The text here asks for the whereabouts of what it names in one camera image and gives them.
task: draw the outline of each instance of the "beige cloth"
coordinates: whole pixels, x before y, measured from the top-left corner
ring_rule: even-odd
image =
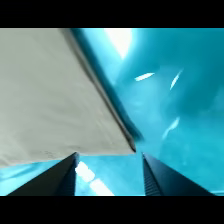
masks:
[[[60,29],[0,29],[0,167],[132,154]]]

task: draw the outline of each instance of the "glossy blue surface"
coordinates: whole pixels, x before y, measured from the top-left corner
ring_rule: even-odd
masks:
[[[224,189],[223,29],[132,29],[131,38],[108,30],[84,29],[144,136],[137,150],[209,191]],[[118,44],[122,38],[131,39],[125,56]],[[110,47],[100,48],[102,42]]]

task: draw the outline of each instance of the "folded cloth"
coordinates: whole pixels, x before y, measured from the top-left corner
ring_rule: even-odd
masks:
[[[0,29],[0,167],[132,154],[60,29]]]

